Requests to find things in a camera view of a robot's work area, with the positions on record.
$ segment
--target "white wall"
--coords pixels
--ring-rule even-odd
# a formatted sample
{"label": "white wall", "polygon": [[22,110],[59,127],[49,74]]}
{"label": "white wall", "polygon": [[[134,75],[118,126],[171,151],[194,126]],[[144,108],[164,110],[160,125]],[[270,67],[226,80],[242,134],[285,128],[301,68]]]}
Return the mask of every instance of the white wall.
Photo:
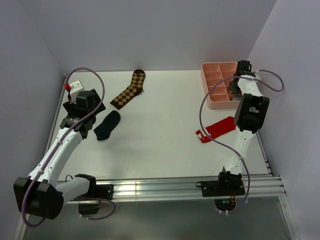
{"label": "white wall", "polygon": [[249,56],[276,0],[20,0],[64,70],[198,70]]}
{"label": "white wall", "polygon": [[249,56],[254,68],[275,71],[285,83],[284,93],[263,92],[270,107],[261,137],[304,240],[320,236],[319,12],[318,0],[278,0]]}
{"label": "white wall", "polygon": [[62,72],[18,0],[0,7],[0,238],[12,238],[19,211],[13,184],[42,158]]}

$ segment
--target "gray floor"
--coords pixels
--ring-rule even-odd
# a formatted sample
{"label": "gray floor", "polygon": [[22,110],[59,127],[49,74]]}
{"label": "gray floor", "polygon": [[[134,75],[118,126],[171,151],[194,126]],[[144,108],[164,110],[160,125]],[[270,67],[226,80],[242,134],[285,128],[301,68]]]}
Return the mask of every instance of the gray floor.
{"label": "gray floor", "polygon": [[[79,218],[69,204],[55,220],[28,228],[24,240],[289,240],[279,199],[252,198],[229,216],[213,209],[213,200],[118,203],[108,219]],[[31,222],[38,221],[32,217]]]}

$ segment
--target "black mount plate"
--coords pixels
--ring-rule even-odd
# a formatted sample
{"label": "black mount plate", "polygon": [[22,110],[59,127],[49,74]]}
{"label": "black mount plate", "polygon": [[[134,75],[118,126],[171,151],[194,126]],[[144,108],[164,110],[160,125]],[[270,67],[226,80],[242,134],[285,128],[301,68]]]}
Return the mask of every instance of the black mount plate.
{"label": "black mount plate", "polygon": [[225,197],[235,194],[236,196],[242,196],[246,194],[243,182],[239,188],[230,188],[227,186],[219,185],[218,181],[199,181],[195,185],[197,188],[201,188],[202,197]]}
{"label": "black mount plate", "polygon": [[[92,198],[98,199],[108,199],[112,200],[114,194],[114,185],[113,184],[103,184],[96,185],[95,192]],[[81,201],[83,199],[76,198],[75,201]],[[79,203],[78,211],[79,214],[88,215],[88,214],[97,214],[100,209],[99,203]]]}

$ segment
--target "red clip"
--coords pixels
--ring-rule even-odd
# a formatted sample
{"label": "red clip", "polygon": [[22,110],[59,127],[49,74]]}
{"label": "red clip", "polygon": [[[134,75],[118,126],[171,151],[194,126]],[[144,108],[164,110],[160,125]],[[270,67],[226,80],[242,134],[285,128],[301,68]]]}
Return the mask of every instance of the red clip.
{"label": "red clip", "polygon": [[69,83],[64,84],[64,89],[67,90],[68,92],[71,90]]}

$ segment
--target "dark navy sock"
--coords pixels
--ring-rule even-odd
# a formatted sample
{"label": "dark navy sock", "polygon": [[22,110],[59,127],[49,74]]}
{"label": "dark navy sock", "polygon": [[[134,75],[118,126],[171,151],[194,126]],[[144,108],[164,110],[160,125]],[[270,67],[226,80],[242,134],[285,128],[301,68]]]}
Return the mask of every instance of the dark navy sock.
{"label": "dark navy sock", "polygon": [[120,114],[117,111],[110,112],[103,122],[93,131],[98,141],[106,140],[110,137],[110,133],[120,122]]}

